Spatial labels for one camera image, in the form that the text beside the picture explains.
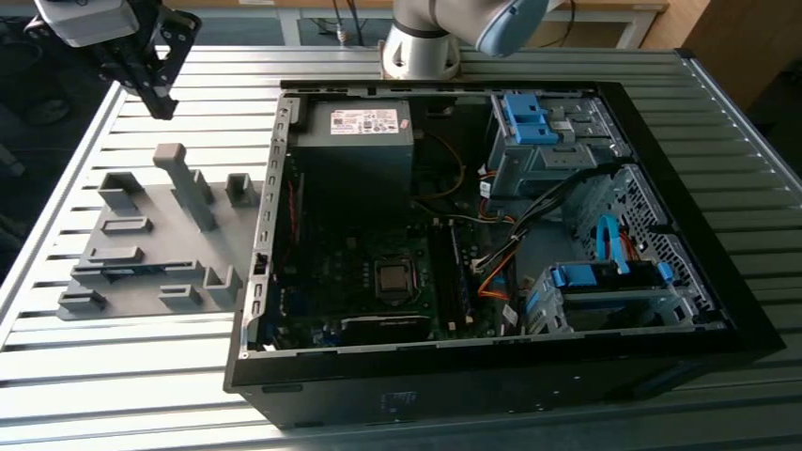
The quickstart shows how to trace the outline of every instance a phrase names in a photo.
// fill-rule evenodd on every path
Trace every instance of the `chip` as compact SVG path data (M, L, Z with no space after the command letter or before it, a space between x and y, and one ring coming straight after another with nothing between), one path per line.
M407 291L406 268L385 266L379 271L379 286L382 291Z

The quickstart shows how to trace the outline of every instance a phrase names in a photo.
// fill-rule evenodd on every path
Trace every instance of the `open computer tower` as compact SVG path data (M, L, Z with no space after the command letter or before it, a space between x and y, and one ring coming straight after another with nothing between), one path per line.
M282 85L225 382L281 428L618 403L782 347L620 85Z

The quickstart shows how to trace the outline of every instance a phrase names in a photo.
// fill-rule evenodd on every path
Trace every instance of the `slotted metal table surface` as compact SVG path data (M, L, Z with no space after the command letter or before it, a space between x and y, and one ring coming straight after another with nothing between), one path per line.
M233 172L263 179L279 80L379 77L370 50L201 47L175 85L172 121L152 120L139 98L112 88L3 286L0 448L800 449L800 179L676 53L463 58L473 79L624 83L789 348L630 406L282 432L221 388L231 314L62 321L58 297L103 205L104 173L167 182L154 147L180 142L209 181Z

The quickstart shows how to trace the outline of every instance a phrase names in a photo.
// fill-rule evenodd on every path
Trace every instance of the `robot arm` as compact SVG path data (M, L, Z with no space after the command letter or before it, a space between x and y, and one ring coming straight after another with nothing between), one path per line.
M459 70L454 35L490 56L509 56L529 41L545 14L563 0L395 0L382 68L403 80L449 79Z
M172 119L178 101L170 90L195 43L202 21L162 0L35 0L39 15L26 33L44 47L76 60L104 80L116 80L142 97L151 115ZM160 34L170 46L155 51Z
M461 53L450 35L491 56L523 47L546 11L563 0L395 0L394 26L382 69L405 80L449 79ZM201 19L162 0L35 0L39 15L26 28L43 46L116 80L143 100L151 115L172 119L170 90L195 44ZM155 37L170 52L159 58Z

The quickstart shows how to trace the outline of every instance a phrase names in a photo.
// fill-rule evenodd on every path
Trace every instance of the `black cable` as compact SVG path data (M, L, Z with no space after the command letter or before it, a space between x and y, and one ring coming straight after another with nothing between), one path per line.
M510 235L505 243L497 250L481 259L481 263L475 265L475 270L485 268L493 261L499 258L518 242L522 241L529 233L529 225L538 221L551 211L554 211L566 200L571 190L587 179L602 176L605 174L616 174L624 164L629 163L629 159L622 159L616 163L600 164L597 167L583 169L575 172L567 179L554 185L531 203L521 216L515 225L510 230Z
M321 25L319 19L311 19L311 21L321 29L319 33L322 35L337 35L337 33L334 31L331 31L329 28L326 28L323 25Z
M563 45L566 44L567 37L570 36L571 31L574 30L574 24L577 23L577 2L574 0L570 0L570 2L571 2L571 18L567 21L566 32L563 33L563 36L561 38L554 39L549 44L543 44L541 46L542 49L545 47L551 47L558 42L561 44L559 45L561 47L563 47Z
M365 47L365 37L362 36L362 27L361 27L361 16L357 13L357 5L354 4L354 0L346 0L349 4L349 8L351 9L351 16L354 17L354 26L357 28L357 40L361 44L361 47Z
M335 16L338 16L338 25L342 26L342 17L339 16L338 0L331 0L331 4L335 7Z

